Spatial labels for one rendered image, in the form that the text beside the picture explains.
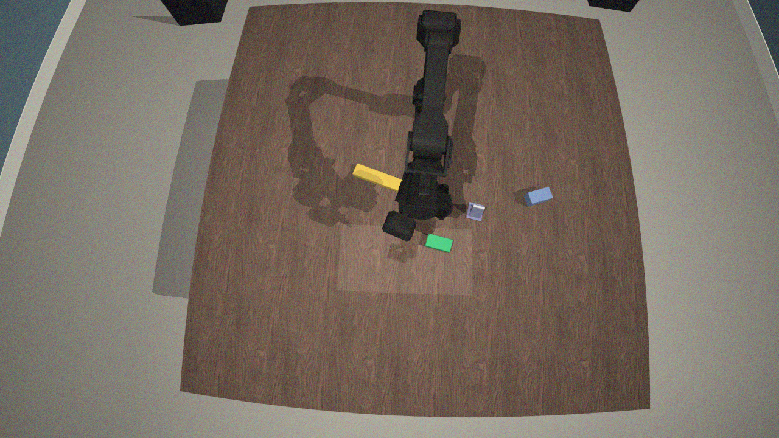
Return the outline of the light blue rectangular block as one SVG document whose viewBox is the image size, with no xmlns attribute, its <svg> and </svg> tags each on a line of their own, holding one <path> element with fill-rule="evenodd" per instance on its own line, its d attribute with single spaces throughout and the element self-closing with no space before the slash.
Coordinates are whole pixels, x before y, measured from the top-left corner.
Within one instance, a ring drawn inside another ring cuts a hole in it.
<svg viewBox="0 0 779 438">
<path fill-rule="evenodd" d="M 543 203 L 545 201 L 549 201 L 550 199 L 553 199 L 553 195 L 551 194 L 551 191 L 549 190 L 549 187 L 538 189 L 533 192 L 528 192 L 524 196 L 526 204 L 528 207 L 531 207 L 533 205 L 537 205 L 538 203 Z"/>
</svg>

